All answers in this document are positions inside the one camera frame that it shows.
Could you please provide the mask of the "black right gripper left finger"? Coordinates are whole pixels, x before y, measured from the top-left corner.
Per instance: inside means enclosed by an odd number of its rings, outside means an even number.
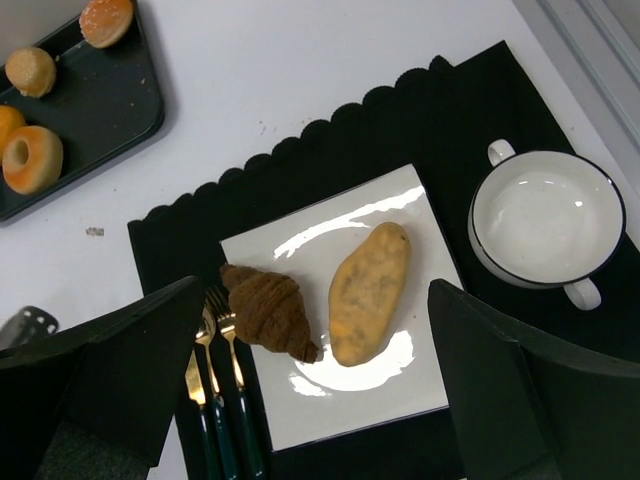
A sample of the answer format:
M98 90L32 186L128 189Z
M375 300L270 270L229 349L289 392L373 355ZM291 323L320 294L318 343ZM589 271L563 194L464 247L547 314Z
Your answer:
M144 479L183 389L204 287L185 277L1 352L4 479Z

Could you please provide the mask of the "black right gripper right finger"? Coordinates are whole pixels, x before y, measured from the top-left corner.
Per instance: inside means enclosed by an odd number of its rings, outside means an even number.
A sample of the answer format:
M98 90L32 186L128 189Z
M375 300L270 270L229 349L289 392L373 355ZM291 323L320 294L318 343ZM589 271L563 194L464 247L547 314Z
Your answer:
M639 366L510 317L444 279L431 330L470 479L636 479Z

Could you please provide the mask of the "grey metal tongs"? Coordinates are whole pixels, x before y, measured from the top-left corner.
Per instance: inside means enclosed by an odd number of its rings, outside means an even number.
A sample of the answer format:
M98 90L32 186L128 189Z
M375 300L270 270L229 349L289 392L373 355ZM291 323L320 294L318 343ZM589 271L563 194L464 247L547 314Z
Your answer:
M57 332L58 320L35 306L25 306L1 325L1 349L14 348Z

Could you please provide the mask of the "long yellow bread roll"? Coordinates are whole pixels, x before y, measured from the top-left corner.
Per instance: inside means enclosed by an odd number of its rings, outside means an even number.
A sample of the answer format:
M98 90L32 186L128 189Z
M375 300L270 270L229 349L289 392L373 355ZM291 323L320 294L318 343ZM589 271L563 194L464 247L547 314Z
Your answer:
M406 284L411 242L401 225L385 222L337 268L329 288L329 337L344 367L364 364L381 347Z

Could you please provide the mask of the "brown chocolate croissant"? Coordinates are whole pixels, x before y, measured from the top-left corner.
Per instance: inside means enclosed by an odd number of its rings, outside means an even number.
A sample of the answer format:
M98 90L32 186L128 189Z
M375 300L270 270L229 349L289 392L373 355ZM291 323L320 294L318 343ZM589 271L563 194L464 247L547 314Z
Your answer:
M311 339L304 298L293 278L231 264L223 265L220 275L242 342L303 363L317 360L319 347Z

